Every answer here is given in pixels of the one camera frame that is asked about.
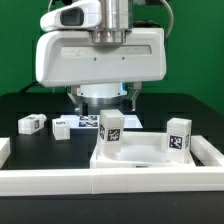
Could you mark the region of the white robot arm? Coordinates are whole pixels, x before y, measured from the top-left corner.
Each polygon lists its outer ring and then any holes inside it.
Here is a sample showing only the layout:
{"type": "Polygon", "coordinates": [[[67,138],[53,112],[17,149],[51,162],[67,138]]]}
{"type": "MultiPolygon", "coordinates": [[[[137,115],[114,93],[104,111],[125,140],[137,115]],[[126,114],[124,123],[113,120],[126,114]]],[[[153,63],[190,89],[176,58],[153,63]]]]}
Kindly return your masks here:
{"type": "Polygon", "coordinates": [[[76,0],[40,19],[45,32],[36,47],[36,79],[68,87],[81,115],[91,102],[122,96],[135,100],[144,81],[166,74],[168,30],[133,20],[133,0],[76,0]]]}

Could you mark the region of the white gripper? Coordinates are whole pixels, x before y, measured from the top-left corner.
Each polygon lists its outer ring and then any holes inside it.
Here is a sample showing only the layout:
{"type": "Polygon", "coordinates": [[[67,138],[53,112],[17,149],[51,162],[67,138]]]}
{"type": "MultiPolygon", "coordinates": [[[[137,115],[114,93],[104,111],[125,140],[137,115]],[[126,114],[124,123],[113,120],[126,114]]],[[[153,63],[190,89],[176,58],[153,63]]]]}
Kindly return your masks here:
{"type": "Polygon", "coordinates": [[[80,116],[88,105],[77,85],[126,85],[124,111],[135,111],[140,81],[166,74],[165,34],[161,28],[135,27],[132,0],[77,0],[40,19],[45,32],[36,47],[36,79],[46,87],[71,86],[67,94],[80,116]]]}

